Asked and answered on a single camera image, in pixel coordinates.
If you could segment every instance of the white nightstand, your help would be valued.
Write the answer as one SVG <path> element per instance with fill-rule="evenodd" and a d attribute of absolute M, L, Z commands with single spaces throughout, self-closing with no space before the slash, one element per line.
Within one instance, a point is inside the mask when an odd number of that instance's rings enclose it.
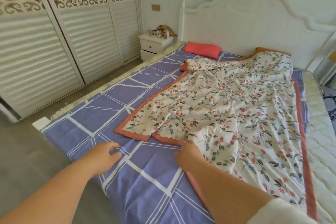
<path fill-rule="evenodd" d="M 163 52 L 164 49 L 176 43 L 177 37 L 170 36 L 167 39 L 158 38 L 156 35 L 142 34 L 140 38 L 140 55 L 143 61 L 149 60 L 155 55 Z"/>

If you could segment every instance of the hand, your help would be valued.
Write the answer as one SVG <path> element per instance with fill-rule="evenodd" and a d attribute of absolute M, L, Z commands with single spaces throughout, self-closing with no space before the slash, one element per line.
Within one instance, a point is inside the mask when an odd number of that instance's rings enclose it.
<path fill-rule="evenodd" d="M 182 151 L 175 152 L 178 165 L 186 172 L 191 172 L 198 165 L 197 162 L 206 162 L 199 148 L 192 140 L 181 140 Z"/>
<path fill-rule="evenodd" d="M 110 151 L 118 147 L 115 142 L 99 143 L 89 150 L 78 162 L 82 163 L 91 177 L 107 172 L 115 162 L 121 157 L 117 152 L 110 155 Z"/>

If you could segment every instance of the closet door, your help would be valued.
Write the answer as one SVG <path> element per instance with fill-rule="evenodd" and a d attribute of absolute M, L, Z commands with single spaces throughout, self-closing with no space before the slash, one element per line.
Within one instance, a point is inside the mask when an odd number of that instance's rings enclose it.
<path fill-rule="evenodd" d="M 108 0 L 49 0 L 85 83 L 123 64 Z"/>
<path fill-rule="evenodd" d="M 42 0 L 0 0 L 0 96 L 21 117 L 84 85 L 47 10 Z"/>
<path fill-rule="evenodd" d="M 140 20 L 137 0 L 109 0 L 124 61 L 140 54 Z"/>

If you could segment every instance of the tiled floor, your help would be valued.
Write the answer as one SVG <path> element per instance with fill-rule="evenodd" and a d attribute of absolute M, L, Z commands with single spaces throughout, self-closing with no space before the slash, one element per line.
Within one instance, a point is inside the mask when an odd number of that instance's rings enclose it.
<path fill-rule="evenodd" d="M 0 215 L 17 206 L 70 164 L 70 160 L 31 124 L 43 116 L 49 118 L 66 104 L 85 96 L 141 62 L 140 59 L 134 60 L 17 124 L 11 124 L 0 113 Z M 89 182 L 73 223 L 117 224 L 119 221 L 101 188 Z"/>

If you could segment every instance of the person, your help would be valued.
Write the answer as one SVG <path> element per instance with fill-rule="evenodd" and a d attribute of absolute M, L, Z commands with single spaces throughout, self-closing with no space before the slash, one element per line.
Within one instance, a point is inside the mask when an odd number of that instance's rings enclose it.
<path fill-rule="evenodd" d="M 120 158 L 117 143 L 99 143 L 0 219 L 0 224 L 72 222 L 86 183 Z M 303 211 L 208 163 L 193 141 L 181 141 L 179 166 L 193 175 L 216 224 L 316 224 Z"/>

